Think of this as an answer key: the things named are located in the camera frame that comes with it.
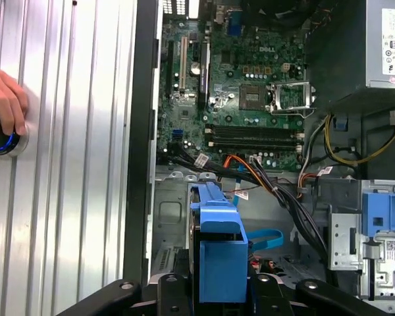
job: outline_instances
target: expansion slot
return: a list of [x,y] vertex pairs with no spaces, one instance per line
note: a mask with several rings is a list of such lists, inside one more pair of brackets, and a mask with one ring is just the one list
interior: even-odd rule
[[187,71],[187,47],[189,45],[188,37],[183,36],[180,43],[180,82],[179,89],[184,92],[186,89],[186,71]]
[[167,60],[167,73],[165,79],[165,97],[170,97],[172,93],[172,66],[174,63],[174,41],[169,41],[169,51]]
[[209,147],[275,149],[295,151],[300,141],[296,133],[283,128],[216,126],[205,128],[205,141]]
[[199,108],[204,109],[208,100],[209,88],[209,61],[211,60],[211,48],[209,43],[202,43],[200,57],[200,81],[199,81]]

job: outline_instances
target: metal side panel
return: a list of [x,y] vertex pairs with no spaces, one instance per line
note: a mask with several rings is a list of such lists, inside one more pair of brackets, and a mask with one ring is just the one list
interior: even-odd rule
[[0,315],[55,315],[122,277],[136,1],[0,0],[27,148],[0,158]]

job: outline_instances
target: blue latch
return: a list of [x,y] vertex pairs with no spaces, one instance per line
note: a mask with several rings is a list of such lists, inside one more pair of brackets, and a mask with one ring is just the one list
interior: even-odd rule
[[201,240],[199,301],[244,303],[248,274],[248,239],[237,208],[212,183],[194,184],[199,202],[191,209],[200,216],[200,232],[233,234],[233,240]]
[[395,194],[363,194],[363,234],[373,237],[379,230],[395,232]]

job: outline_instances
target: hand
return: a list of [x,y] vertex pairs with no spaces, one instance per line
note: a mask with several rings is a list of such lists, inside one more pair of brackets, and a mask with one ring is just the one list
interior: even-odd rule
[[15,79],[0,70],[0,125],[3,133],[24,135],[28,97]]

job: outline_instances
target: yellow wire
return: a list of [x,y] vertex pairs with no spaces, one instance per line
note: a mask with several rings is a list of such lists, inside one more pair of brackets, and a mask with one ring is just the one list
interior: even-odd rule
[[337,160],[340,163],[344,163],[346,165],[358,165],[360,163],[366,163],[366,162],[372,160],[373,158],[379,156],[382,152],[384,152],[390,146],[390,144],[393,143],[395,140],[395,135],[394,135],[392,137],[392,139],[385,146],[381,147],[376,152],[372,153],[370,156],[368,156],[366,158],[363,158],[360,160],[343,159],[334,153],[334,151],[332,150],[332,146],[330,145],[330,122],[331,122],[331,120],[332,120],[332,116],[329,115],[326,125],[325,125],[325,141],[327,144],[327,149],[328,149],[329,153],[332,155],[332,157],[334,157],[335,160]]

